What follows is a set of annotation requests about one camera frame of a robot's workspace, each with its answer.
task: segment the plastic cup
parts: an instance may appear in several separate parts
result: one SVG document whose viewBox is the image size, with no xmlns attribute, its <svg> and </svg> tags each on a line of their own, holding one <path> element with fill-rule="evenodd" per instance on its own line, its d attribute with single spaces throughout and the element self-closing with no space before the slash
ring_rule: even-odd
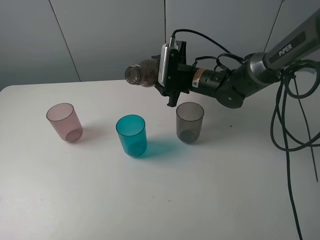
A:
<svg viewBox="0 0 320 240">
<path fill-rule="evenodd" d="M 145 120 L 138 115 L 127 115 L 116 123 L 123 150 L 132 157 L 139 157 L 147 149 Z"/>
<path fill-rule="evenodd" d="M 84 130 L 70 103 L 54 105 L 46 113 L 46 118 L 62 140 L 72 143 L 82 136 Z"/>
<path fill-rule="evenodd" d="M 199 138 L 204 114 L 202 106 L 194 102 L 176 108 L 176 135 L 182 142 L 193 143 Z"/>
</svg>

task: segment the white table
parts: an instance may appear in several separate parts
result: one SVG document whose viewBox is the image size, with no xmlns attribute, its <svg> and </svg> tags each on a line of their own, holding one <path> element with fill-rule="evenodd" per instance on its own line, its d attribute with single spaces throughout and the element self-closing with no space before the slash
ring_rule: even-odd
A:
<svg viewBox="0 0 320 240">
<path fill-rule="evenodd" d="M 194 101 L 205 110 L 193 145 L 178 140 L 176 108 L 155 88 L 123 80 L 5 88 L 0 92 L 0 239 L 298 239 L 285 153 L 270 139 L 277 87 L 251 96 L 240 109 L 182 94 L 179 103 Z M 314 131 L 318 100 L 311 103 L 316 111 L 306 109 Z M 47 110 L 61 102 L 74 105 L 84 128 L 77 143 L 62 141 L 46 119 Z M 115 129 L 128 114 L 146 121 L 148 149 L 140 159 L 124 153 Z M 288 128 L 306 139 L 300 111 L 288 106 L 287 118 Z M 320 151 L 315 154 L 319 166 Z M 302 234 L 319 240 L 320 185 L 310 151 L 291 158 Z"/>
</svg>

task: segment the plastic bottle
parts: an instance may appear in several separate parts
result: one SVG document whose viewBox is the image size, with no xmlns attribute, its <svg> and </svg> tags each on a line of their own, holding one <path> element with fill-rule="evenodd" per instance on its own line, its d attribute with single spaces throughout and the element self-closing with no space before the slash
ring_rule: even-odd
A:
<svg viewBox="0 0 320 240">
<path fill-rule="evenodd" d="M 158 59 L 147 59 L 132 65 L 125 71 L 125 80 L 129 84 L 153 87 L 158 81 L 159 64 Z"/>
</svg>

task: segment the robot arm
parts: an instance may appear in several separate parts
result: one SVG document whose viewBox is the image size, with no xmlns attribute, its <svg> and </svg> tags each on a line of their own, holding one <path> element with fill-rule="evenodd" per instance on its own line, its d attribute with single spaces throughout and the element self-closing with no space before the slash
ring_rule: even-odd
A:
<svg viewBox="0 0 320 240">
<path fill-rule="evenodd" d="M 216 98 L 228 108 L 240 108 L 245 98 L 278 82 L 281 69 L 320 48 L 320 9 L 271 51 L 254 54 L 231 72 L 187 65 L 186 45 L 173 35 L 170 43 L 162 46 L 155 87 L 169 96 L 168 106 L 177 105 L 181 92 L 192 91 Z"/>
</svg>

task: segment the gray cup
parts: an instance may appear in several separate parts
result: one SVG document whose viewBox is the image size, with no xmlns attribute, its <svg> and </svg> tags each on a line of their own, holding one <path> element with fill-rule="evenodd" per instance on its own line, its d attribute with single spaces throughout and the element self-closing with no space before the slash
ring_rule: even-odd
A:
<svg viewBox="0 0 320 240">
<path fill-rule="evenodd" d="M 176 108 L 176 135 L 182 142 L 193 143 L 199 138 L 204 114 L 202 106 L 194 102 Z"/>
</svg>

